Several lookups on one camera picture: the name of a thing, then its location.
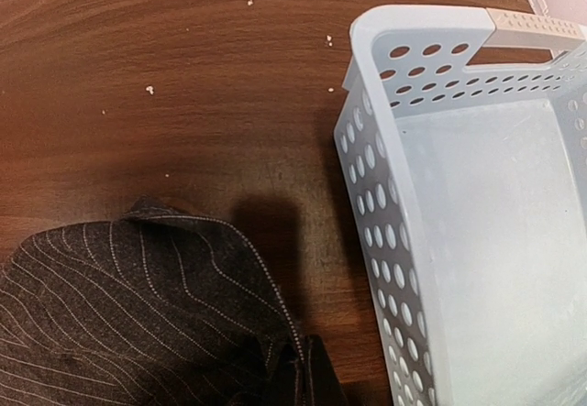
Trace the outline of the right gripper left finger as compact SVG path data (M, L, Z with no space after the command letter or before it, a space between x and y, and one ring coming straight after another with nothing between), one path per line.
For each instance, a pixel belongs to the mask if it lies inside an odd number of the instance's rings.
M262 392L261 405L300 406L305 404L305 366L291 345L283 347L277 365Z

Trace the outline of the black pinstriped long sleeve shirt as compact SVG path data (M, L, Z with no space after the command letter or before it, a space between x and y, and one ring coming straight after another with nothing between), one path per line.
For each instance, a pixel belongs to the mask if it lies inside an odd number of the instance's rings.
M4 405L261 405L304 341L233 225L150 200L37 233L1 267Z

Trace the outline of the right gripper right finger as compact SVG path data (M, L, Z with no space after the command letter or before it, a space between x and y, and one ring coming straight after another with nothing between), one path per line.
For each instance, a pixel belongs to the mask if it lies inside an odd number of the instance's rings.
M307 405L343 406L349 404L324 342L318 335L305 337L304 369Z

